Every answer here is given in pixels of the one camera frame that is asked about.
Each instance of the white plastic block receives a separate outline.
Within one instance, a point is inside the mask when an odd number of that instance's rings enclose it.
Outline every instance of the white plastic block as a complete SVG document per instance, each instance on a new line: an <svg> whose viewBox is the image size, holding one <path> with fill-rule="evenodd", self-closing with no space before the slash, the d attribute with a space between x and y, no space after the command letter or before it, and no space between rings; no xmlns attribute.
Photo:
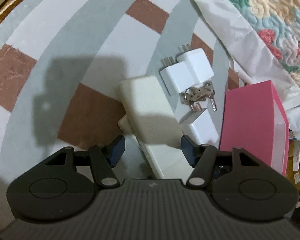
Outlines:
<svg viewBox="0 0 300 240"><path fill-rule="evenodd" d="M183 133L188 135L198 145L214 145L219 139L218 132L207 109L204 109L202 112L192 113L180 125Z"/></svg>
<svg viewBox="0 0 300 240"><path fill-rule="evenodd" d="M300 169L300 141L298 140L294 141L292 169L293 171Z"/></svg>
<svg viewBox="0 0 300 240"><path fill-rule="evenodd" d="M193 49L177 57L176 64L160 71L170 93L181 93L191 86L199 85L210 79L214 72L202 48Z"/></svg>
<svg viewBox="0 0 300 240"><path fill-rule="evenodd" d="M155 76L120 84L122 103L158 179L188 179L193 168L181 151L182 130Z"/></svg>
<svg viewBox="0 0 300 240"><path fill-rule="evenodd" d="M118 122L119 128L125 133L125 136L129 138L139 146L138 140L134 135L128 116L125 114Z"/></svg>

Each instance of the paper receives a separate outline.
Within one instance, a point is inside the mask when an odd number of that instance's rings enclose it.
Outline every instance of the paper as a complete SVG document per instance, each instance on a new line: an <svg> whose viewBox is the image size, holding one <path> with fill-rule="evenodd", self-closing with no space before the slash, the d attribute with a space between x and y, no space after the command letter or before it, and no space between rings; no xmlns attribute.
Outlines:
<svg viewBox="0 0 300 240"><path fill-rule="evenodd" d="M293 171L298 171L300 168L300 141L294 141L293 148Z"/></svg>
<svg viewBox="0 0 300 240"><path fill-rule="evenodd" d="M295 182L295 184L300 183L300 174L296 173L293 176L294 176L294 182Z"/></svg>

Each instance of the keys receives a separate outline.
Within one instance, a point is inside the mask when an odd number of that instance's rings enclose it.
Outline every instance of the keys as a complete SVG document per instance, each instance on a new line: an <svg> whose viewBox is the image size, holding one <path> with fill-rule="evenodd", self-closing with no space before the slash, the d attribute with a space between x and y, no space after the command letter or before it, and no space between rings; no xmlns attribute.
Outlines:
<svg viewBox="0 0 300 240"><path fill-rule="evenodd" d="M209 93L207 94L207 97L210 98L210 101L212 104L212 109L215 112L217 110L217 105L214 100L214 95L216 92L214 91L213 84L211 81L207 81L203 84L203 87L209 91Z"/></svg>
<svg viewBox="0 0 300 240"><path fill-rule="evenodd" d="M202 108L199 101L205 101L209 98L212 104L213 111L217 110L216 102L214 100L215 91L211 81L203 84L202 88L190 87L184 93L181 93L181 102L184 105L190 106L194 112L201 112Z"/></svg>

